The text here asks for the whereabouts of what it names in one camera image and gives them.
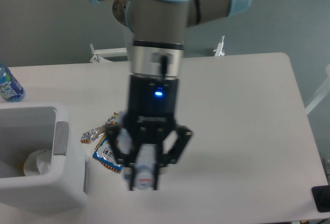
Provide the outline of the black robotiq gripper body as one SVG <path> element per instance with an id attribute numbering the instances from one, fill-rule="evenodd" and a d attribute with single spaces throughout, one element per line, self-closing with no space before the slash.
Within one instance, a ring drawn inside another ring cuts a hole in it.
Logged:
<path id="1" fill-rule="evenodd" d="M 131 74 L 123 127 L 131 145 L 160 144 L 175 130 L 178 78 Z"/>

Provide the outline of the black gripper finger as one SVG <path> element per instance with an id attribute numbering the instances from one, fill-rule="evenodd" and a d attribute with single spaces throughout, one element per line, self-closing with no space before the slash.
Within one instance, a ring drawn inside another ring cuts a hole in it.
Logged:
<path id="1" fill-rule="evenodd" d="M 128 190 L 133 191 L 137 175 L 137 150 L 133 145 L 133 140 L 127 129 L 120 124 L 105 125 L 105 134 L 110 142 L 116 163 L 123 166 L 122 170 Z"/>
<path id="2" fill-rule="evenodd" d="M 171 149 L 163 152 L 163 142 L 169 134 L 175 131 L 176 140 Z M 158 128 L 156 131 L 156 164 L 154 166 L 154 190 L 158 189 L 158 177 L 162 168 L 166 168 L 168 164 L 176 164 L 185 147 L 187 146 L 190 138 L 193 136 L 193 131 L 187 126 L 177 125 L 174 130 Z"/>

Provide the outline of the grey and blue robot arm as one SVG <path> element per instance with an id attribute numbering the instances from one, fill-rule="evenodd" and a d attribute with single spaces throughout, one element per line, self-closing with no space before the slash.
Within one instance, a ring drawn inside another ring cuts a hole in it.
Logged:
<path id="1" fill-rule="evenodd" d="M 252 0 L 113 1 L 121 7 L 116 19 L 134 37 L 127 109 L 119 123 L 106 125 L 106 135 L 128 188 L 156 190 L 193 134 L 175 120 L 186 28 L 244 12 Z"/>

